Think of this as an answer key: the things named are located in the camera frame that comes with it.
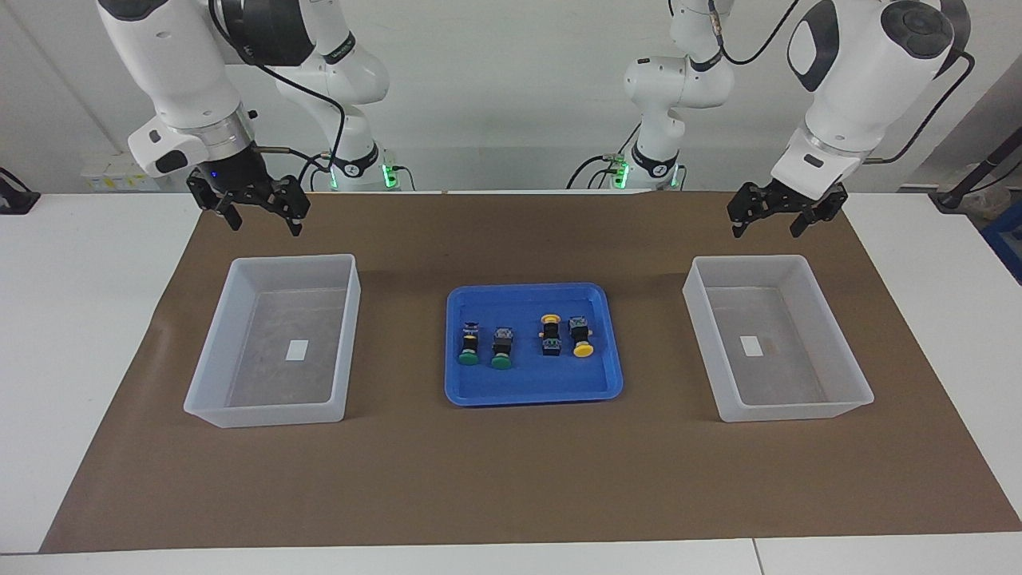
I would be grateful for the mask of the blue plastic crate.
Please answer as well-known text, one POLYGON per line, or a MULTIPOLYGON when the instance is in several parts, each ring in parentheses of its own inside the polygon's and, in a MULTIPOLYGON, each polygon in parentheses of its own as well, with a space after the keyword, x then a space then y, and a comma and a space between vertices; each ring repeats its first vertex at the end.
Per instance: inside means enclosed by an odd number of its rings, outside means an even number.
POLYGON ((1022 285, 1022 200, 1015 201, 980 234, 1007 272, 1022 285))

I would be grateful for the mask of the black clamp mount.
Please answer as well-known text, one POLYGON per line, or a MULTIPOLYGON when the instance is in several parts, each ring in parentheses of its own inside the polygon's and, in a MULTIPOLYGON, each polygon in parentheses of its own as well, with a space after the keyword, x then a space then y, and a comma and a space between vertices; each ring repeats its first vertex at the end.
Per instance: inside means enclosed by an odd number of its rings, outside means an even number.
POLYGON ((40 197, 21 178, 0 166, 0 215, 28 214, 40 197))

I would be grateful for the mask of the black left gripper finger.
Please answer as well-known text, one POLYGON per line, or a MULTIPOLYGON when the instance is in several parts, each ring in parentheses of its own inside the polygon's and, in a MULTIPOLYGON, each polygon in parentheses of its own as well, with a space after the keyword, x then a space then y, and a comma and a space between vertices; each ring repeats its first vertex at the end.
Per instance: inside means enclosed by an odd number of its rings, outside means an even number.
POLYGON ((760 193, 755 184, 744 184, 727 204, 727 217, 731 222, 731 233, 741 239, 745 231, 759 218, 760 193))
POLYGON ((833 218, 840 213, 847 199, 846 186, 843 184, 831 186, 817 204, 812 204, 812 206, 807 204, 802 208, 802 211, 800 211, 790 226, 791 235, 795 239, 798 239, 811 225, 818 222, 832 221, 833 218))

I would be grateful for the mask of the translucent white plastic box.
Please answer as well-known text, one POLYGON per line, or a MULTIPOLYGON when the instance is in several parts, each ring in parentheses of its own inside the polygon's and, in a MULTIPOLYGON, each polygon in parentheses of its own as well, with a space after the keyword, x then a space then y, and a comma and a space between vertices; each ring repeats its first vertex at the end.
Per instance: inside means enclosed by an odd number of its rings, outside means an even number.
POLYGON ((184 410, 218 428, 342 421, 360 299, 351 254, 234 260, 184 410))
POLYGON ((872 403, 806 258, 696 257, 683 297, 724 422, 835 418, 872 403), (741 335, 758 336, 764 356, 746 357, 741 335))

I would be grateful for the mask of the brown paper table mat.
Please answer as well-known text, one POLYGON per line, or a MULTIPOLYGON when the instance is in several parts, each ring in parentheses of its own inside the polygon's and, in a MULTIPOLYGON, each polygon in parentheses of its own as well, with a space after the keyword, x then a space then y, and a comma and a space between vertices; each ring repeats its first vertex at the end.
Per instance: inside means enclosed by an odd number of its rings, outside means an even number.
POLYGON ((300 236, 200 215, 44 553, 480 545, 1022 530, 844 217, 731 235, 729 196, 321 194, 300 236), (362 287, 341 422, 220 429, 184 411, 230 265, 349 252, 362 287), (875 400, 725 423, 682 286, 697 256, 795 254, 875 400), (454 288, 584 281, 609 298, 620 397, 456 408, 454 288))

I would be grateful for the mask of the black pole stand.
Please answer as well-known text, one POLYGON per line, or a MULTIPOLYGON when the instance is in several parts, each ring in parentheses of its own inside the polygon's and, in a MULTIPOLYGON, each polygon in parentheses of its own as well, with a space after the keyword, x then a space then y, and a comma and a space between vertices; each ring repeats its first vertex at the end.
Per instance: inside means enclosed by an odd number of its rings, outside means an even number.
POLYGON ((955 212, 961 206, 964 197, 974 193, 978 183, 1007 160, 1019 146, 1022 146, 1022 125, 1004 139, 984 161, 953 186, 949 192, 931 192, 928 194, 929 199, 939 211, 955 212))

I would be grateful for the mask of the white wall socket box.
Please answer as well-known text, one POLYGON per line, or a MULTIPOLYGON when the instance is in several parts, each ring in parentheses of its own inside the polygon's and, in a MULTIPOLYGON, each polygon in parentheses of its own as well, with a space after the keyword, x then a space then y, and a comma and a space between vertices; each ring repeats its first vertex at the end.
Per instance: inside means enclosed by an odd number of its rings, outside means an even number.
POLYGON ((79 172, 88 192, 138 193, 171 192, 168 177, 150 177, 135 163, 131 154, 106 154, 84 160, 79 172))

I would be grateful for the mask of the blue plastic tray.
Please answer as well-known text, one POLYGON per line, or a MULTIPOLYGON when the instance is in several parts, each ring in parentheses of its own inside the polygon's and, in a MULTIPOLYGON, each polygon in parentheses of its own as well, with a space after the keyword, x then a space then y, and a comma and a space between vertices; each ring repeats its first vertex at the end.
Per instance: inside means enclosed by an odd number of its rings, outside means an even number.
POLYGON ((444 391, 463 408, 598 402, 623 392, 624 375, 606 292, 593 283, 464 285, 446 299, 444 391), (541 317, 560 316, 562 351, 541 354, 541 317), (594 353, 572 355, 568 320, 588 318, 594 353), (479 363, 460 365, 463 323, 479 324, 479 363), (514 331, 512 366, 495 369, 493 333, 514 331))

